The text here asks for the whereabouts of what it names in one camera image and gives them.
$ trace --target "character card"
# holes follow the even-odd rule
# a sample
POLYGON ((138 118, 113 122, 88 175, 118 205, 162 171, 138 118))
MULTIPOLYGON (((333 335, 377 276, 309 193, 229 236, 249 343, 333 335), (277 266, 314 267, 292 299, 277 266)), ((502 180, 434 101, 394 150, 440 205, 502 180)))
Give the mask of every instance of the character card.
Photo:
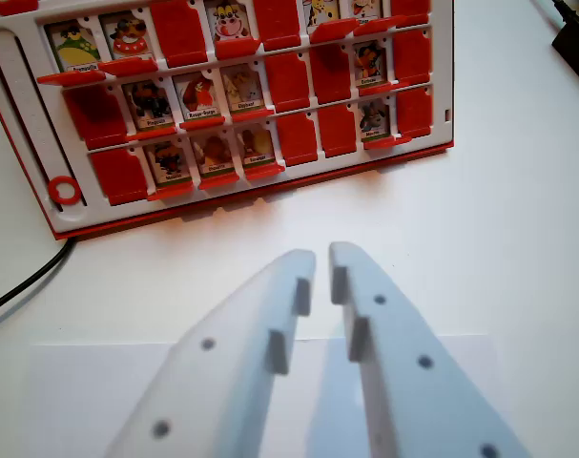
POLYGON ((60 72, 96 70, 100 54, 90 30, 76 19, 45 26, 60 72))
POLYGON ((376 41, 357 43, 355 48, 355 85, 374 86, 386 81, 386 50, 376 41))
POLYGON ((376 140, 391 135, 388 106, 380 99, 359 104, 362 141, 376 140))
POLYGON ((151 79, 122 86, 134 125, 138 131, 150 131, 175 125, 166 91, 151 79))
POLYGON ((186 121, 219 115, 215 86, 202 72, 180 74, 173 81, 186 121))
POLYGON ((242 146, 242 165, 245 169, 276 161, 272 136, 259 124, 238 130, 238 144, 242 146))
POLYGON ((202 178, 234 172, 232 154, 225 139, 215 134, 194 136, 192 146, 202 178))
POLYGON ((231 113, 245 112, 264 105, 259 73, 247 64, 224 67, 221 78, 231 113))
POLYGON ((154 143, 144 150, 158 188, 192 180, 183 150, 173 142, 154 143))
POLYGON ((383 17, 381 0, 350 0, 350 9, 359 24, 383 17))
POLYGON ((142 58, 153 56, 147 25, 131 11, 100 16, 100 24, 113 59, 137 55, 142 58))
POLYGON ((247 10, 236 0, 207 2, 206 17, 216 42, 251 36, 247 10))
POLYGON ((308 33, 319 24, 340 19, 338 0, 302 0, 302 4, 308 33))

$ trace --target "cartoon cow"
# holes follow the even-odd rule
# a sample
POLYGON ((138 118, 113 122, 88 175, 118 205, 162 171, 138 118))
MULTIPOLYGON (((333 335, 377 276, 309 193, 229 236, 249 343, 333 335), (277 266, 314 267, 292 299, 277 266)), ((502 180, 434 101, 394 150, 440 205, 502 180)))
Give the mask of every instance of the cartoon cow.
POLYGON ((236 3, 221 2, 213 12, 215 17, 215 41, 249 36, 248 23, 236 3))

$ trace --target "white plastic part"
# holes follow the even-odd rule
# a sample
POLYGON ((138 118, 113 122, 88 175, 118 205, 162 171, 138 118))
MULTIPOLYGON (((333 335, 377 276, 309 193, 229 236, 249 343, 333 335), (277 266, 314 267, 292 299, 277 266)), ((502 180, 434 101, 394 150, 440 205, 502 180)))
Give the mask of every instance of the white plastic part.
POLYGON ((372 457, 522 458, 528 453, 414 305, 358 246, 332 243, 332 302, 360 365, 372 457))
POLYGON ((225 300, 169 356, 108 457, 255 458, 275 374, 310 313, 315 255, 295 250, 225 300))

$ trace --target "screw hole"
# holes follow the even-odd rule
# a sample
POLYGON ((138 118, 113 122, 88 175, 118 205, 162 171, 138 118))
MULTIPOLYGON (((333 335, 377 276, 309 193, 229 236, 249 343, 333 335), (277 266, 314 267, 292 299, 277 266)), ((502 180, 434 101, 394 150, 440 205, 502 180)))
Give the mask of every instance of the screw hole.
POLYGON ((419 366, 423 369, 430 369, 433 367, 433 360, 426 355, 419 358, 419 366))
POLYGON ((159 422, 156 422, 154 429, 152 430, 152 433, 156 439, 166 437, 169 432, 171 432, 171 426, 166 420, 160 420, 159 422))
POLYGON ((499 457, 499 452, 497 451, 497 448, 495 446, 492 446, 491 444, 484 444, 482 448, 480 448, 480 452, 482 453, 482 456, 484 456, 484 458, 499 457))
POLYGON ((202 341, 202 349, 210 350, 215 346, 215 339, 207 338, 202 341))

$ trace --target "black cable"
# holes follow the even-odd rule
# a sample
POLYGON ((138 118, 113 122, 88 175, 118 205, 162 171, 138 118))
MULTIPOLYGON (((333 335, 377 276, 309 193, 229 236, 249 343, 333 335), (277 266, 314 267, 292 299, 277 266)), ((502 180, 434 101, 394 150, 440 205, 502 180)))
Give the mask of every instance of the black cable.
POLYGON ((77 242, 77 239, 75 237, 68 239, 66 241, 66 243, 62 246, 62 248, 60 248, 60 251, 58 251, 58 253, 56 253, 56 255, 53 258, 51 258, 47 264, 45 264, 43 267, 41 267, 39 270, 37 270, 30 277, 28 277, 27 279, 22 281, 20 284, 18 284, 15 288, 13 288, 5 296, 0 298, 0 308, 1 308, 1 306, 3 306, 3 304, 5 304, 8 301, 15 298, 18 294, 20 294, 26 288, 31 286, 33 283, 35 283, 37 280, 39 280, 45 274, 47 274, 56 264, 58 264, 60 261, 62 261, 64 258, 66 258, 71 253, 72 248, 75 246, 76 242, 77 242))

